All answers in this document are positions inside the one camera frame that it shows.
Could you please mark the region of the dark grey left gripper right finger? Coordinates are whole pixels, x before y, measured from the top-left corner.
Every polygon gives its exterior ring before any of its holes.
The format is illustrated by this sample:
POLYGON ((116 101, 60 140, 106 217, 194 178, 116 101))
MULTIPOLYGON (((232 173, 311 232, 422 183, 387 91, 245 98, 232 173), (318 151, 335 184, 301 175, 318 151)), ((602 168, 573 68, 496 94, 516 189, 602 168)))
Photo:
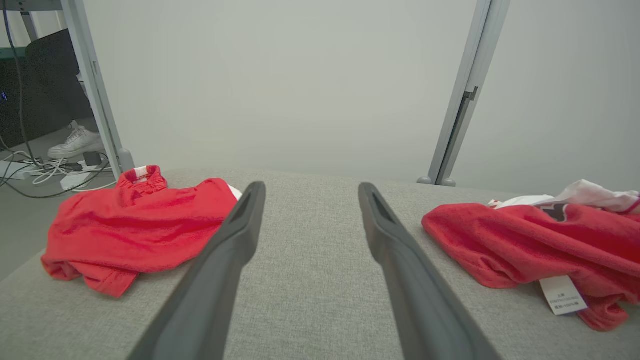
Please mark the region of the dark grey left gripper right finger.
POLYGON ((368 248, 382 268, 407 360, 498 360, 499 354, 374 184, 358 186, 368 248))

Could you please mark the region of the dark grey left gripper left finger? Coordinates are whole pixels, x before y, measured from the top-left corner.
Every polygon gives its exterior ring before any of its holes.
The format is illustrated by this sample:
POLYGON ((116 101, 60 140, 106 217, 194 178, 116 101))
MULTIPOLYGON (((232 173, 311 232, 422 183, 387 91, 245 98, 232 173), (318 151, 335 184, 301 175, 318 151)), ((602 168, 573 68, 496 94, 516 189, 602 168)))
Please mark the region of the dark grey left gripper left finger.
POLYGON ((242 271, 259 243, 266 185, 252 182, 131 351, 131 360, 221 360, 242 271))

